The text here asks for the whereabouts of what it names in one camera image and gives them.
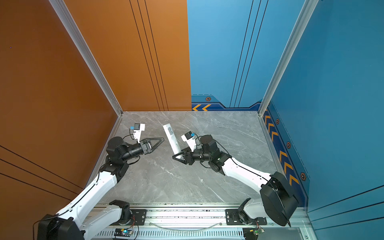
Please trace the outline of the white remote control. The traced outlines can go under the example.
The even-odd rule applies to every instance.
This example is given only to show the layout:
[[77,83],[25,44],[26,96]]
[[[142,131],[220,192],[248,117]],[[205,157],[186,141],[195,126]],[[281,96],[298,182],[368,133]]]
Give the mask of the white remote control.
[[169,143],[171,145],[174,155],[179,154],[181,152],[181,148],[171,125],[170,124],[163,125],[163,128],[169,140]]

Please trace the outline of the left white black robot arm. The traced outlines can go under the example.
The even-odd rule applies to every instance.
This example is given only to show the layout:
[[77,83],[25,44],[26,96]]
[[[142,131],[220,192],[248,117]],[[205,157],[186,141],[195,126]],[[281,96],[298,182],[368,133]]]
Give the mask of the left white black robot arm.
[[96,216],[87,216],[126,174],[129,160],[152,153],[164,142],[164,138],[146,138],[133,145],[122,137],[113,137],[106,148],[106,162],[95,179],[68,205],[55,215],[46,215],[33,224],[34,240],[90,240],[113,223],[133,224],[130,204],[114,200]]

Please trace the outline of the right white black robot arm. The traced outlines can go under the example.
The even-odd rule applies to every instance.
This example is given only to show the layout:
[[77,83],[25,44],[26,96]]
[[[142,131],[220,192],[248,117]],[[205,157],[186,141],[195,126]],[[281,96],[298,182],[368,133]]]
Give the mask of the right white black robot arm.
[[268,217],[282,227],[291,225],[290,219],[299,200],[285,175],[261,172],[239,162],[211,135],[200,136],[197,140],[199,144],[193,137],[187,139],[189,146],[175,153],[173,160],[189,166],[195,162],[208,162],[209,169],[258,192],[260,201],[247,198],[237,209],[242,224],[252,225],[257,218]]

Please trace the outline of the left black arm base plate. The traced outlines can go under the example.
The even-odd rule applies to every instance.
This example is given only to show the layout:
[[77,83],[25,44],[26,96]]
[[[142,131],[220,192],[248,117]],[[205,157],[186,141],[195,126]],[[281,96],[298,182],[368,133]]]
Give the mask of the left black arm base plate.
[[111,226],[143,226],[146,221],[146,209],[130,209],[123,211],[121,218]]

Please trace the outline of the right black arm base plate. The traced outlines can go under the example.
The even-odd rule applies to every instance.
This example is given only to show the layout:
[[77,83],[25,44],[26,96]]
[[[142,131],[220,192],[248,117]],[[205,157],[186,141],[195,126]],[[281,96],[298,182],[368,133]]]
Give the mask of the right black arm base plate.
[[248,217],[244,211],[239,211],[238,209],[226,209],[226,223],[229,226],[234,225],[258,225],[258,226],[266,226],[267,219],[266,218],[255,218],[251,219]]

